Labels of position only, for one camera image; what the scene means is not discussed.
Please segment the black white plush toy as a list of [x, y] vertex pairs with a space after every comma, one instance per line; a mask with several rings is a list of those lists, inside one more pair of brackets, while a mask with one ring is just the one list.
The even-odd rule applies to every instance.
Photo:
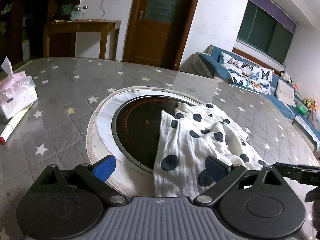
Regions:
[[285, 70], [282, 70], [280, 72], [280, 77], [286, 81], [287, 83], [291, 84], [292, 83], [292, 79], [290, 77], [290, 75], [285, 71]]

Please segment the white polka dot garment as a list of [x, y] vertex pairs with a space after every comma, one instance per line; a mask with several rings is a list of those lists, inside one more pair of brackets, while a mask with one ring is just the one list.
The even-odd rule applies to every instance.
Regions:
[[216, 184], [217, 172], [210, 174], [205, 165], [208, 156], [248, 170], [266, 164], [248, 134], [216, 105], [180, 102], [173, 115], [162, 111], [153, 168], [156, 196], [195, 198]]

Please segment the glass jar on table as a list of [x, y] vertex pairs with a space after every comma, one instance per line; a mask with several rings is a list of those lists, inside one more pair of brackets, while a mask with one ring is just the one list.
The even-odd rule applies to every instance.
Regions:
[[77, 21], [81, 19], [81, 7], [79, 5], [76, 5], [73, 7], [70, 20], [71, 21]]

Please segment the white red marker pen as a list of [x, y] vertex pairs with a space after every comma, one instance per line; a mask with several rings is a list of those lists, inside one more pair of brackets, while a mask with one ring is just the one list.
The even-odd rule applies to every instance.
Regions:
[[7, 142], [7, 139], [10, 137], [10, 135], [15, 130], [18, 123], [22, 120], [24, 115], [27, 113], [27, 111], [29, 111], [29, 109], [31, 108], [31, 106], [33, 104], [34, 103], [31, 103], [30, 105], [25, 107], [23, 110], [19, 111], [11, 119], [7, 119], [4, 116], [3, 111], [1, 111], [1, 118], [4, 118], [4, 120], [1, 121], [1, 123], [5, 124], [5, 127], [4, 127], [3, 131], [1, 132], [1, 145], [4, 145]]

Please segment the butterfly print blanket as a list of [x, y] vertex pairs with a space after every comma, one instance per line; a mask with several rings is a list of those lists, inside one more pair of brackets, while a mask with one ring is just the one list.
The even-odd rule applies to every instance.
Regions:
[[219, 55], [219, 63], [227, 69], [236, 85], [258, 93], [271, 94], [273, 70], [236, 60], [223, 52]]

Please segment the grey star tablecloth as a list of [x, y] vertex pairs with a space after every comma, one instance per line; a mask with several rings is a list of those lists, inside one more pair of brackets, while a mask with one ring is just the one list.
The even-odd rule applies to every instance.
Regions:
[[315, 239], [319, 163], [264, 95], [138, 64], [25, 64], [1, 239]]

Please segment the pink tissue pack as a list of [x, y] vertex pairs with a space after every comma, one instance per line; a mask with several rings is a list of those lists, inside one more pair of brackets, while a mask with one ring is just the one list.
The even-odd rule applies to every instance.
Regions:
[[7, 119], [34, 103], [37, 99], [35, 83], [25, 71], [13, 73], [11, 62], [5, 57], [1, 68], [7, 77], [1, 81], [1, 110]]

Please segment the dark wall shelf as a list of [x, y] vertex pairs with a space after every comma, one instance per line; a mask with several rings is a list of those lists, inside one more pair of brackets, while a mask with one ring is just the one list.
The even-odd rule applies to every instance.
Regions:
[[69, 20], [80, 0], [1, 0], [1, 60], [13, 65], [43, 57], [47, 25]]

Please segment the round induction cooktop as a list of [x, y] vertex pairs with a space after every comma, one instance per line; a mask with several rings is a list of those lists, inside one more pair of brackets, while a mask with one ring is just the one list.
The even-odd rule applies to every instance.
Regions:
[[106, 183], [129, 196], [153, 197], [161, 112], [173, 115], [178, 103], [198, 106], [201, 100], [175, 90], [128, 87], [105, 98], [94, 110], [86, 133], [91, 163], [111, 154], [116, 169]]

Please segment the blue corner sofa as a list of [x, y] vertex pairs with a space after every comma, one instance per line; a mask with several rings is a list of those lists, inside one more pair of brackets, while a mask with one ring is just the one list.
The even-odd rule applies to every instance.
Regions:
[[270, 67], [215, 46], [209, 46], [204, 53], [195, 53], [191, 69], [197, 75], [219, 77], [231, 85], [265, 96], [287, 119], [303, 128], [319, 158], [319, 111], [314, 109], [315, 102], [301, 98], [287, 72], [276, 73]]

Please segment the brown wooden door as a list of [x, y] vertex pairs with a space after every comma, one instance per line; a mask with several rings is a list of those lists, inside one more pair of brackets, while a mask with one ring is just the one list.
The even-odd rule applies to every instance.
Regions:
[[178, 70], [198, 0], [133, 0], [123, 60]]

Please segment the green plush toy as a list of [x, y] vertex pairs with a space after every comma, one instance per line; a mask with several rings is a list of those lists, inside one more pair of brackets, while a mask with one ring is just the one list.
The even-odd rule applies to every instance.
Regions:
[[305, 107], [303, 107], [302, 105], [299, 105], [299, 104], [296, 104], [296, 110], [301, 115], [305, 115], [308, 112], [308, 110]]

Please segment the beige cushion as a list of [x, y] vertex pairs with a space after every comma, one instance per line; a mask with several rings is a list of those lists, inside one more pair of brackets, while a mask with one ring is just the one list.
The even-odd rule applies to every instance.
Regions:
[[286, 82], [278, 80], [275, 95], [279, 101], [289, 106], [295, 107], [294, 89], [290, 87]]

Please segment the green framed window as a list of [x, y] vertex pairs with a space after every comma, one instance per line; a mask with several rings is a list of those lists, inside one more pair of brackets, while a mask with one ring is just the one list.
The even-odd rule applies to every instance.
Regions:
[[238, 33], [238, 39], [283, 64], [294, 32], [249, 1]]

